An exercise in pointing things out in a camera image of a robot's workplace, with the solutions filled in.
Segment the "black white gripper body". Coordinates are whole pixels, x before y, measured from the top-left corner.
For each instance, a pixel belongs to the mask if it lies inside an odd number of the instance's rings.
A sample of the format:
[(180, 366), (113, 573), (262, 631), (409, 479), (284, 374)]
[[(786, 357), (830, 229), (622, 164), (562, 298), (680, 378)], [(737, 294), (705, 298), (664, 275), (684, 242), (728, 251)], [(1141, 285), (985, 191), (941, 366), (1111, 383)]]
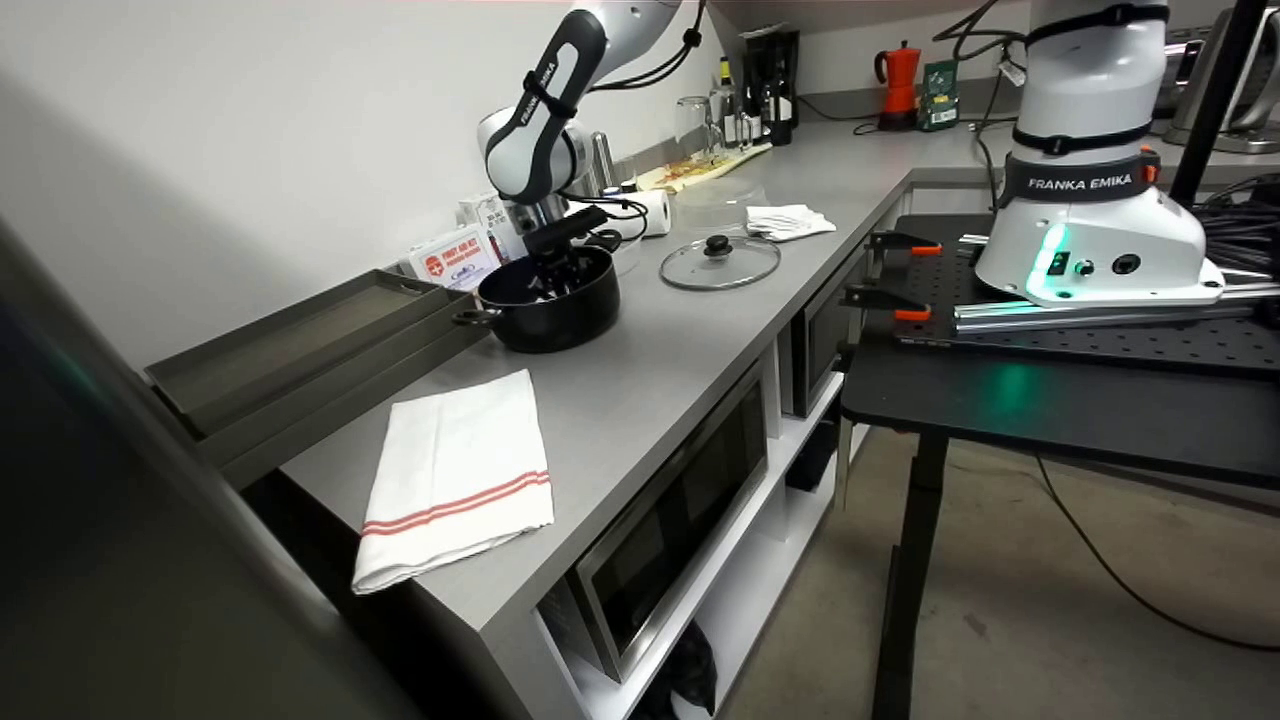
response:
[(572, 239), (595, 230), (608, 221), (604, 206), (586, 202), (580, 210), (568, 210), (551, 224), (539, 224), (522, 236), (522, 246), (532, 261), (558, 261), (568, 251)]

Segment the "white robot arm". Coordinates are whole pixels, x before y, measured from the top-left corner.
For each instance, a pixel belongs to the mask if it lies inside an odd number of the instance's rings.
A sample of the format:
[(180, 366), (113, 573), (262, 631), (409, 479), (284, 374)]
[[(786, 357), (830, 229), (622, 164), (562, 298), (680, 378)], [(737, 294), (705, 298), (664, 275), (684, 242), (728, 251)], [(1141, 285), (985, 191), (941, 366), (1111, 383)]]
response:
[[(478, 123), (487, 184), (522, 206), (572, 178), (568, 123), (608, 71), (643, 54), (680, 0), (577, 0)], [(1143, 147), (1162, 71), (1169, 0), (1036, 0), (1020, 33), (1027, 79), (1004, 191), (977, 255), (990, 298), (954, 307), (959, 333), (1004, 333), (1123, 310), (1261, 305), (1275, 279), (1209, 255), (1205, 224), (1155, 184)]]

